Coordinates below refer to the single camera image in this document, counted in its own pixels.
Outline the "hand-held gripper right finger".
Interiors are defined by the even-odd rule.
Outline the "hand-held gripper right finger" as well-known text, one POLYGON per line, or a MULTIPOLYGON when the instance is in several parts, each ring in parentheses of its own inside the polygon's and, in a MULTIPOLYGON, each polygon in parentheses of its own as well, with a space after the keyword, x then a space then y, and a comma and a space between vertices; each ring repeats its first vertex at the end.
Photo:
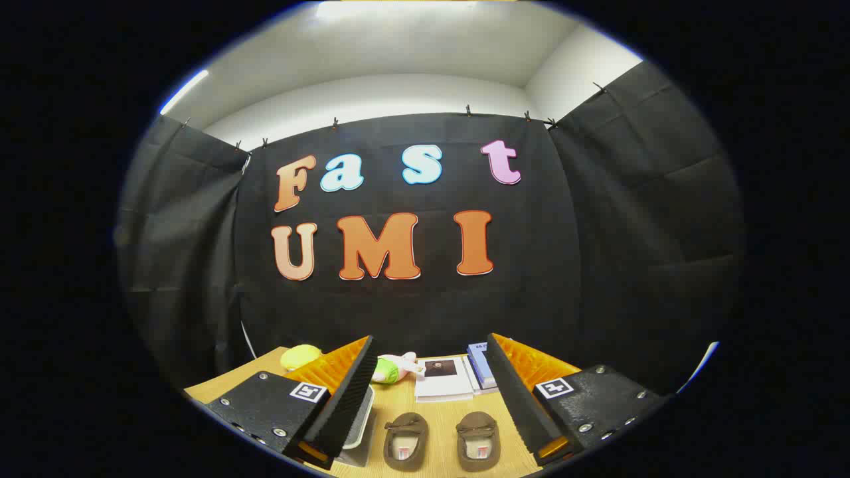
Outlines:
POLYGON ((608 365, 579 369, 501 334, 487 363, 523 444, 541 467, 604 447, 671 400, 608 365))

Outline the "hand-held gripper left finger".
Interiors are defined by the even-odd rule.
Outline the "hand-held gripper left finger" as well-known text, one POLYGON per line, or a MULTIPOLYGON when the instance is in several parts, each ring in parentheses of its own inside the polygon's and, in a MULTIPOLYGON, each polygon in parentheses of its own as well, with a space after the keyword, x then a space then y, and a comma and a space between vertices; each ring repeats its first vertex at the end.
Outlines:
POLYGON ((203 410, 270 453, 328 470, 376 365, 373 336, 367 335, 285 375, 255 372, 215 394, 203 410))

